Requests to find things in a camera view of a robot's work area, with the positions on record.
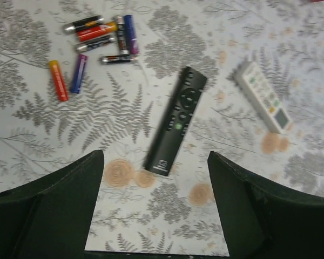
blue battery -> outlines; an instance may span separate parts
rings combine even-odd
[[[85,72],[86,63],[87,63],[87,56],[83,54],[79,54],[75,74],[73,76],[72,86],[70,89],[71,93],[80,93],[80,88],[82,86],[82,80]]]
[[[136,31],[134,29],[132,15],[125,15],[124,22],[126,27],[126,39],[130,48],[131,55],[137,55],[139,53],[139,47],[137,42]]]

red battery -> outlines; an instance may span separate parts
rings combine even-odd
[[[67,101],[69,99],[69,96],[67,94],[63,76],[61,74],[59,62],[57,60],[49,61],[49,69],[53,77],[59,100]]]
[[[78,38],[80,42],[84,42],[89,39],[94,39],[105,35],[107,33],[113,32],[117,30],[117,26],[115,22],[106,23],[103,25],[99,25],[84,31],[77,32]]]

remote control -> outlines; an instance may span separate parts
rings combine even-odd
[[[235,79],[269,130],[282,134],[292,120],[258,64],[244,62]]]
[[[206,80],[205,76],[190,67],[183,69],[147,155],[146,170],[168,176]]]

aa battery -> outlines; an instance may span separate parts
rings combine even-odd
[[[126,30],[126,41],[130,48],[130,54],[137,55],[139,53],[139,48],[132,15],[125,15],[124,22]]]
[[[73,76],[72,86],[70,89],[71,93],[80,93],[80,88],[82,86],[82,80],[85,72],[86,63],[87,63],[87,56],[83,54],[79,54],[75,74]]]
[[[53,77],[56,92],[60,101],[67,101],[69,99],[65,87],[64,79],[61,74],[59,62],[57,60],[49,61],[49,69]]]
[[[77,35],[79,41],[84,42],[86,40],[94,39],[116,30],[117,30],[117,26],[115,22],[110,22],[84,31],[77,32]]]
[[[104,65],[121,64],[135,62],[138,58],[130,55],[117,55],[100,57],[100,62]]]
[[[63,31],[67,34],[83,31],[104,23],[102,15],[95,15],[63,26]]]
[[[114,21],[117,26],[117,38],[118,38],[118,45],[121,55],[128,55],[129,50],[126,45],[126,37],[125,37],[125,23],[124,19],[121,15],[116,15]]]
[[[113,35],[105,35],[76,45],[76,51],[82,53],[85,51],[97,49],[115,41]]]

tablecloth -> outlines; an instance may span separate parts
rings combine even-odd
[[[133,14],[135,64],[90,52],[81,94],[59,102],[75,35],[61,27]],[[233,74],[255,60],[293,119],[270,133]],[[168,177],[142,169],[179,71],[208,77]],[[0,0],[0,192],[101,148],[105,153],[87,250],[228,255],[208,174],[210,151],[285,186],[324,196],[324,2],[290,0]]]

